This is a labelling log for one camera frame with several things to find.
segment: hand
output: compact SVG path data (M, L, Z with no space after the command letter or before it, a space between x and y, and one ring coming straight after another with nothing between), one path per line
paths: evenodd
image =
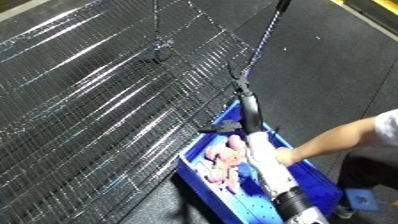
M280 147L276 150L276 159L286 167L300 161L294 153L294 149L292 150L285 147Z

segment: human arm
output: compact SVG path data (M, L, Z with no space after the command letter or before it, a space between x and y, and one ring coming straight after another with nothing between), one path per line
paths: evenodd
M277 159L290 166L303 159L336 153L357 146L381 143L375 131L375 117L361 119L328 130L295 149L280 148Z

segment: black floor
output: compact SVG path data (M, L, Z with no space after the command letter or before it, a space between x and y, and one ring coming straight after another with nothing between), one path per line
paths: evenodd
M194 1L217 23L255 47L275 2ZM322 131L397 107L398 44L341 7L325 0L293 1L250 77L267 123L298 146ZM336 181L345 153L310 161ZM376 188L380 213L331 223L398 221L398 193ZM156 189L128 223L220 223L177 177Z

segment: robotic arm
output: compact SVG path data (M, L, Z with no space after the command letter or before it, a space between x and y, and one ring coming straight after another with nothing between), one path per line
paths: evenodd
M249 147L246 155L248 162L258 172L261 187L270 197L282 220L286 224L327 224L328 221L317 207L311 205L287 168L276 159L276 150L266 141L268 135L262 129L263 121L257 98L250 91L246 79L290 2L291 0L279 1L275 15L248 66L238 76L231 71L236 94L241 103L242 121L226 121L202 132L232 132L243 129Z

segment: black handle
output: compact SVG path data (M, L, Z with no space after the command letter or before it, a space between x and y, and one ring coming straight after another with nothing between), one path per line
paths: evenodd
M276 9L280 12L285 12L291 1L292 0L280 0L276 6Z
M251 96L239 96L242 110L242 128L246 134L262 131L263 120L261 117L260 107L257 97L252 94Z

